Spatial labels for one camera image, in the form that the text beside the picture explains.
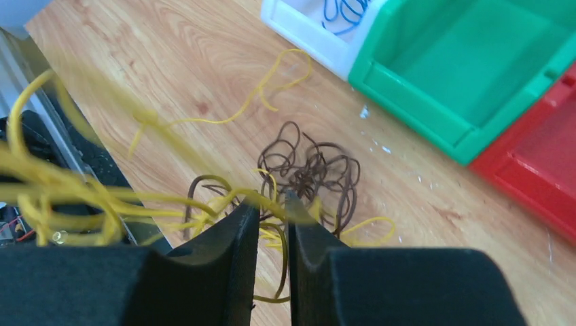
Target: white plastic container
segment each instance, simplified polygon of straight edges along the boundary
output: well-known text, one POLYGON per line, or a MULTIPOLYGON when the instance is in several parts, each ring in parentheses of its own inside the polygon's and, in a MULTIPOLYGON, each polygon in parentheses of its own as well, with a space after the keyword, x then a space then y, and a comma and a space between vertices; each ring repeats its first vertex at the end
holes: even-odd
MULTIPOLYGON (((330 31, 325 29, 322 26, 325 1, 334 6, 334 0, 264 0, 260 18, 276 33, 348 81, 358 52, 386 0, 372 0, 357 27, 338 36, 333 32, 342 31, 351 23, 339 17, 327 24, 330 31)), ((334 13, 335 9, 329 8, 328 11, 334 13)))

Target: red plastic container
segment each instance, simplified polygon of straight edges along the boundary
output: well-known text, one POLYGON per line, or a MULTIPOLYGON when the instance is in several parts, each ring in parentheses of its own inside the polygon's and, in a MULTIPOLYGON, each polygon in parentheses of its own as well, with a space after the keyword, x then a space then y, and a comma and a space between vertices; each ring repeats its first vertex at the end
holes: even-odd
POLYGON ((470 169, 576 245, 576 62, 470 169))

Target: green bin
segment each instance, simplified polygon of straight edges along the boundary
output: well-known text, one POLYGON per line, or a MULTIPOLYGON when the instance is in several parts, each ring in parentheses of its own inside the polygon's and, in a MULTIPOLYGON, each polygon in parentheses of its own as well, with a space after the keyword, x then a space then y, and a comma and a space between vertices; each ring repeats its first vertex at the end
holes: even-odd
POLYGON ((348 77, 468 165, 576 59, 576 0, 388 0, 348 77))

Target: storage container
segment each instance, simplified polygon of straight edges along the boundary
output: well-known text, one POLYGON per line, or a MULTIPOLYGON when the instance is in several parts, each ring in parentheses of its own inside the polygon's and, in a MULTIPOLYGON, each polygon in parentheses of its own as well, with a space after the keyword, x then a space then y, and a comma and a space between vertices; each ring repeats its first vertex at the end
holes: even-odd
POLYGON ((575 0, 388 0, 379 9, 349 82, 461 164, 576 58, 575 0))
POLYGON ((470 169, 576 244, 576 63, 470 169))
MULTIPOLYGON (((361 12, 360 2, 368 6, 360 23, 352 29, 350 22, 341 15, 335 15, 335 8, 340 10, 341 0, 264 0, 260 18, 276 33, 347 81, 360 47, 386 0, 348 0, 347 3, 361 12), (334 17, 332 21, 325 19, 325 8, 326 16, 330 20, 334 17)), ((344 10, 354 21, 359 19, 347 8, 344 10)))

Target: table top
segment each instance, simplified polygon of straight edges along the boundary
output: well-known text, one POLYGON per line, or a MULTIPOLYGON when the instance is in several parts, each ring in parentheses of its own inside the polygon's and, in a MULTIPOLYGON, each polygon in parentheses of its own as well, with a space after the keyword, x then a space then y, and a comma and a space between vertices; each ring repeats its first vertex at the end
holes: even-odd
MULTIPOLYGON (((109 151, 131 186, 184 196, 198 171, 153 137, 143 137, 128 159, 138 125, 118 123, 105 94, 77 83, 64 57, 98 69, 168 121, 226 119, 276 56, 292 47, 260 22, 259 7, 256 0, 54 0, 26 27, 98 134, 118 142, 109 151), (65 56, 54 55, 55 49, 65 56)), ((386 246, 483 250, 501 267, 531 325, 576 323, 574 248, 346 82, 316 63, 313 69, 310 79, 274 96, 278 112, 256 99, 229 124, 189 123, 174 130, 256 187, 259 176, 250 170, 258 154, 284 122, 296 121, 314 139, 337 142, 360 161, 353 222, 393 219, 396 234, 386 246), (364 105, 371 114, 362 119, 364 105)), ((304 59, 294 56, 280 65, 277 79, 305 72, 304 59)), ((365 231, 387 233, 379 225, 365 231)), ((172 245, 183 241, 180 232, 166 237, 172 245)), ((280 267, 276 251, 259 251, 257 294, 274 293, 280 267)), ((289 325, 288 304, 257 303, 252 315, 254 325, 289 325)))

